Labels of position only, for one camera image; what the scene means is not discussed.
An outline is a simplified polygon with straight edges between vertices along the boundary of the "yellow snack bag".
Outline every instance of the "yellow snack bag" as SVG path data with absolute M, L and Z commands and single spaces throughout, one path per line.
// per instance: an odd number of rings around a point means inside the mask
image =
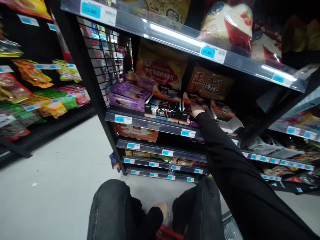
M 187 60 L 186 53 L 177 52 L 159 43 L 149 43 L 141 38 L 136 74 L 157 84 L 170 84 L 173 89 L 180 90 Z

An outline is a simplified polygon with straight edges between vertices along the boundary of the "brown package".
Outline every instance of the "brown package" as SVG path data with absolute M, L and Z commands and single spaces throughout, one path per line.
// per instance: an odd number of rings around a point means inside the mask
M 195 66 L 189 81 L 187 92 L 198 92 L 201 97 L 224 100 L 233 80 L 221 74 Z

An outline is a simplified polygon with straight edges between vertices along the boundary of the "gray floor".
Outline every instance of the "gray floor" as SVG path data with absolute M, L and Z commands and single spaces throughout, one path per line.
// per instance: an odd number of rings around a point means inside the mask
M 146 210 L 193 186 L 113 171 L 108 139 L 98 117 L 66 132 L 0 171 L 1 240 L 86 239 L 92 197 L 104 181 L 126 182 Z M 277 193 L 318 235 L 320 197 Z M 222 212 L 228 207 L 222 200 Z

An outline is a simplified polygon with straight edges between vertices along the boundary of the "orange package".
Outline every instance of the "orange package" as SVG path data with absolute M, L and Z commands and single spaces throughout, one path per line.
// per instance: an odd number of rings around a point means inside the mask
M 156 142 L 159 134 L 159 131 L 122 123 L 114 123 L 114 128 L 120 136 L 145 140 L 148 142 Z

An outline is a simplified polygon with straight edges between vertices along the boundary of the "snack box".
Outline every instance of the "snack box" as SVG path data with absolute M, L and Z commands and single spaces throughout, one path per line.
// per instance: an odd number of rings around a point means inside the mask
M 144 105 L 144 116 L 169 122 L 179 122 L 182 92 L 171 85 L 153 85 L 152 95 Z
M 120 136 L 148 142 L 156 142 L 159 134 L 159 131 L 122 123 L 114 123 L 114 128 Z

